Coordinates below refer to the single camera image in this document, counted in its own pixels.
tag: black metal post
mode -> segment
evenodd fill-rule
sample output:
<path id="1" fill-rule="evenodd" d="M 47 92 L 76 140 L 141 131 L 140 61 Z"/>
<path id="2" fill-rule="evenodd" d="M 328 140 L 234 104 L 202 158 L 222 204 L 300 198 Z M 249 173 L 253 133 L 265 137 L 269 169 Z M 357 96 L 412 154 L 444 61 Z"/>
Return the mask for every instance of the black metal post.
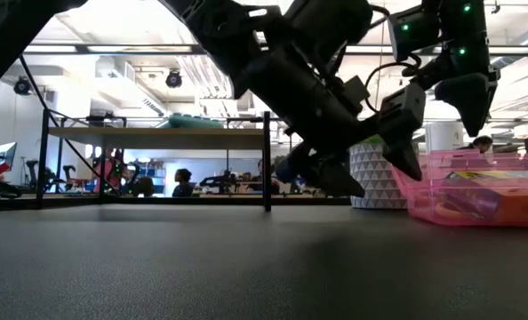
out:
<path id="1" fill-rule="evenodd" d="M 229 124 L 230 124 L 230 120 L 227 119 L 227 129 L 228 129 L 228 125 Z M 228 168 L 228 166 L 229 166 L 228 158 L 229 158 L 229 155 L 228 155 L 228 149 L 227 149 L 227 170 L 230 170 L 230 168 Z"/>
<path id="2" fill-rule="evenodd" d="M 67 118 L 63 117 L 60 120 L 60 127 L 64 128 L 65 123 L 67 122 Z M 60 179 L 60 166 L 62 165 L 62 144 L 64 142 L 64 139 L 59 138 L 59 154 L 57 156 L 57 179 Z M 54 189 L 55 193 L 59 193 L 59 187 L 55 187 Z"/>
<path id="3" fill-rule="evenodd" d="M 102 152 L 100 153 L 100 188 L 98 191 L 98 199 L 101 204 L 104 202 L 104 198 L 106 197 L 104 193 L 104 189 L 106 188 L 106 180 L 104 179 L 104 171 L 106 171 L 106 149 L 104 146 L 105 144 L 102 142 L 102 145 L 100 146 L 102 148 Z"/>
<path id="4" fill-rule="evenodd" d="M 39 173 L 36 180 L 36 208 L 43 209 L 44 185 L 48 182 L 44 176 L 47 164 L 47 147 L 49 145 L 49 109 L 43 110 L 43 124 L 41 127 L 41 149 L 39 150 Z"/>
<path id="5" fill-rule="evenodd" d="M 264 211 L 272 211 L 272 155 L 270 150 L 270 112 L 264 112 L 264 146 L 262 148 L 262 196 Z"/>

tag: security camera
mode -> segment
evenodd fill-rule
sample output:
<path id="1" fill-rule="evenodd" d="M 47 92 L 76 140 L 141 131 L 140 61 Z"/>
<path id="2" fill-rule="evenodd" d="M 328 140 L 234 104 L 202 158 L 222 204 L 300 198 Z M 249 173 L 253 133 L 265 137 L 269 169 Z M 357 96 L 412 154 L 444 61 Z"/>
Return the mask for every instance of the security camera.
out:
<path id="1" fill-rule="evenodd" d="M 31 94 L 31 83 L 22 76 L 13 86 L 13 90 L 21 96 L 29 96 Z"/>
<path id="2" fill-rule="evenodd" d="M 165 84 L 170 88 L 179 88 L 183 84 L 181 80 L 181 74 L 178 69 L 173 69 L 169 71 L 167 79 L 165 79 Z"/>

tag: person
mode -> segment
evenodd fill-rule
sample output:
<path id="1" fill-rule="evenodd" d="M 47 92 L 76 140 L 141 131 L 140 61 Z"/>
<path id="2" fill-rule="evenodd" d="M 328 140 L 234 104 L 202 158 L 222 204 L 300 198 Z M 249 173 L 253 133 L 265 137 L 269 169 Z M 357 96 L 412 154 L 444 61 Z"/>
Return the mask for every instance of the person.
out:
<path id="1" fill-rule="evenodd" d="M 462 149 L 479 149 L 479 153 L 485 153 L 489 151 L 489 149 L 493 145 L 493 139 L 488 136 L 481 136 L 474 139 L 473 142 L 471 142 L 466 147 L 458 148 L 458 150 Z"/>
<path id="2" fill-rule="evenodd" d="M 107 179 L 110 172 L 112 172 L 112 170 L 115 170 L 116 164 L 122 165 L 122 171 L 118 174 L 113 173 L 110 177 L 110 180 L 108 181 L 108 183 L 112 186 L 112 188 L 120 189 L 122 178 L 126 180 L 130 179 L 130 175 L 128 174 L 128 168 L 124 165 L 124 163 L 120 159 L 116 158 L 115 156 L 112 156 L 111 148 L 107 148 L 104 152 L 106 152 L 106 163 L 104 164 L 104 172 L 105 172 L 104 179 Z M 101 165 L 100 163 L 98 163 L 94 167 L 94 170 L 96 171 L 96 173 L 99 174 L 99 176 L 95 174 L 92 175 L 93 179 L 98 180 L 98 182 L 96 183 L 96 186 L 94 187 L 95 193 L 100 192 L 100 168 L 101 168 Z"/>
<path id="3" fill-rule="evenodd" d="M 262 191 L 263 190 L 263 186 L 262 186 L 263 167 L 262 167 L 262 165 L 263 165 L 263 163 L 262 163 L 262 159 L 261 159 L 258 162 L 258 172 L 260 173 L 260 175 L 258 175 L 256 177 L 252 177 L 252 180 L 251 180 L 251 182 L 259 182 L 259 183 L 253 183 L 249 187 L 253 191 Z M 272 178 L 271 193 L 272 193 L 272 195 L 279 195 L 280 194 L 280 181 L 278 181 L 278 179 L 276 179 L 276 178 Z"/>
<path id="4" fill-rule="evenodd" d="M 189 183 L 191 172 L 187 169 L 179 169 L 175 172 L 175 182 L 179 185 L 173 190 L 173 197 L 189 197 L 193 195 L 193 187 Z"/>

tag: ceiling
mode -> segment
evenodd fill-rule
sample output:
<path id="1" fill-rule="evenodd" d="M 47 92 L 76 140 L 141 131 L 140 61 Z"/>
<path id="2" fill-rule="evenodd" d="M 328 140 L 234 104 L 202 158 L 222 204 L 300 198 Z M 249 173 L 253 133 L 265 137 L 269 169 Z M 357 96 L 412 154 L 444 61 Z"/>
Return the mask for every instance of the ceiling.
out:
<path id="1" fill-rule="evenodd" d="M 277 4 L 285 11 L 291 0 L 239 0 L 242 4 Z M 489 13 L 494 1 L 485 1 L 487 27 L 491 44 L 525 44 L 528 40 L 528 0 L 501 0 L 501 10 Z M 391 12 L 399 12 L 420 3 L 420 0 L 371 0 L 371 4 L 385 6 Z M 83 7 L 55 16 L 34 43 L 52 44 L 192 44 L 195 40 L 157 0 L 89 0 Z M 361 44 L 390 44 L 386 24 L 372 29 Z M 56 57 L 57 63 L 69 64 L 73 56 Z M 135 71 L 135 82 L 152 100 L 168 111 L 172 106 L 189 103 L 191 113 L 199 110 L 208 116 L 250 116 L 262 110 L 261 101 L 248 94 L 240 102 L 223 100 L 232 95 L 228 79 L 219 72 L 206 56 L 116 56 L 116 64 L 126 62 Z M 380 64 L 392 62 L 389 56 L 347 56 L 339 76 L 347 80 L 359 75 L 365 80 Z M 170 89 L 165 78 L 170 70 L 179 69 L 182 86 Z M 404 85 L 400 68 L 388 68 L 373 78 L 369 85 L 371 102 L 380 101 Z M 109 94 L 110 104 L 122 108 L 137 103 L 127 98 Z M 431 119 L 457 119 L 456 110 L 439 101 L 428 98 L 425 117 Z M 528 117 L 528 58 L 518 60 L 502 69 L 499 89 L 492 105 L 492 117 Z M 486 129 L 506 124 L 491 124 Z"/>

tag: green object on shelf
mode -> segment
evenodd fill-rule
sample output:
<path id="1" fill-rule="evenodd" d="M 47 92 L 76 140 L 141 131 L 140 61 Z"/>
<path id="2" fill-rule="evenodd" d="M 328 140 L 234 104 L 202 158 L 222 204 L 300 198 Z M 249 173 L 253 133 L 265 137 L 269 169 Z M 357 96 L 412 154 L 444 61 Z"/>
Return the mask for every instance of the green object on shelf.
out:
<path id="1" fill-rule="evenodd" d="M 222 129 L 223 125 L 220 122 L 210 121 L 191 115 L 176 115 L 169 117 L 169 124 L 171 128 L 189 128 L 189 129 Z"/>
<path id="2" fill-rule="evenodd" d="M 385 141 L 378 135 L 375 134 L 372 137 L 369 137 L 357 144 L 384 144 Z"/>

